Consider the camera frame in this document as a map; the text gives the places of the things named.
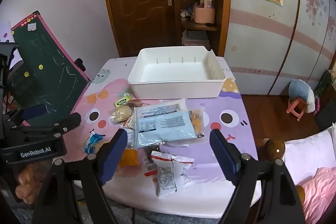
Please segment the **person's left hand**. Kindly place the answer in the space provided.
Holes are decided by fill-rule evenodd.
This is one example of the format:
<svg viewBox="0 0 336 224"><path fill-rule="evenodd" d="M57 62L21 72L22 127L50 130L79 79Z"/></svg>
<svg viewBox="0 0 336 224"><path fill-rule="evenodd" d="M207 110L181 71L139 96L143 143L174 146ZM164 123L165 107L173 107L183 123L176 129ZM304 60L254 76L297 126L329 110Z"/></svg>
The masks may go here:
<svg viewBox="0 0 336 224"><path fill-rule="evenodd" d="M18 174L18 186L15 194L25 204L31 205L37 199L42 185L51 169L52 161L39 161L27 165Z"/></svg>

